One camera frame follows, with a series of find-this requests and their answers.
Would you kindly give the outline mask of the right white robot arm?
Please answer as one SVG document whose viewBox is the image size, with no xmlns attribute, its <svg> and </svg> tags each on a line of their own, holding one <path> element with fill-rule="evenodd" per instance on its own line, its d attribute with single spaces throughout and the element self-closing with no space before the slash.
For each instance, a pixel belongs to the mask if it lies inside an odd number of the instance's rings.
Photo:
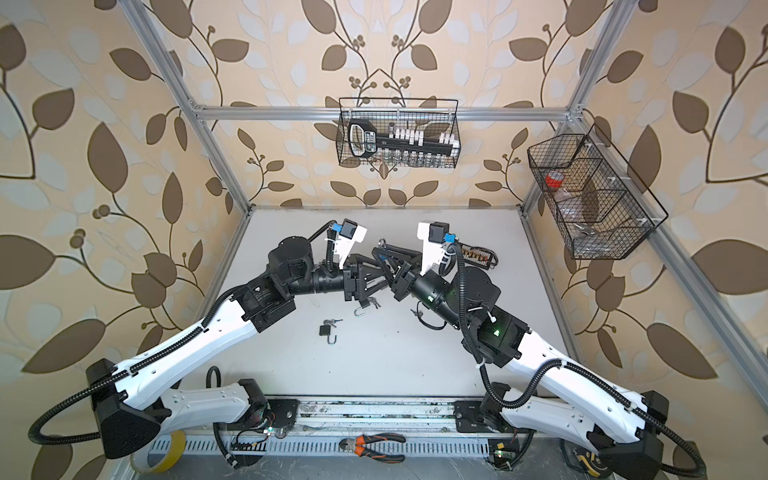
<svg viewBox="0 0 768 480">
<path fill-rule="evenodd" d="M 461 332 L 503 422 L 579 445 L 625 479 L 706 475 L 698 450 L 667 427 L 663 395 L 613 385 L 500 308 L 500 289 L 466 263 L 460 243 L 437 249 L 457 268 L 452 280 L 414 250 L 381 243 L 372 255 L 396 300 L 412 296 Z"/>
</svg>

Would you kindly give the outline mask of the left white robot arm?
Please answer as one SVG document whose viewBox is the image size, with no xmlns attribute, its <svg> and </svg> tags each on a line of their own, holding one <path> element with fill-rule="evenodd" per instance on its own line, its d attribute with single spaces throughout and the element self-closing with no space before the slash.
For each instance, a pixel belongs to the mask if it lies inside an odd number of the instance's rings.
<svg viewBox="0 0 768 480">
<path fill-rule="evenodd" d="M 128 360 L 92 364 L 87 370 L 88 387 L 36 419 L 29 428 L 29 440 L 41 446 L 98 440 L 107 458 L 119 459 L 170 431 L 261 422 L 267 400 L 253 379 L 181 393 L 172 387 L 292 313 L 299 295 L 341 292 L 347 301 L 365 301 L 372 290 L 369 281 L 388 281 L 386 263 L 380 248 L 365 256 L 351 253 L 352 244 L 343 236 L 336 238 L 330 261 L 316 264 L 309 239 L 282 240 L 269 252 L 262 274 L 226 290 L 192 326 Z M 64 436 L 44 433 L 49 421 L 83 400 L 91 402 L 96 431 Z"/>
</svg>

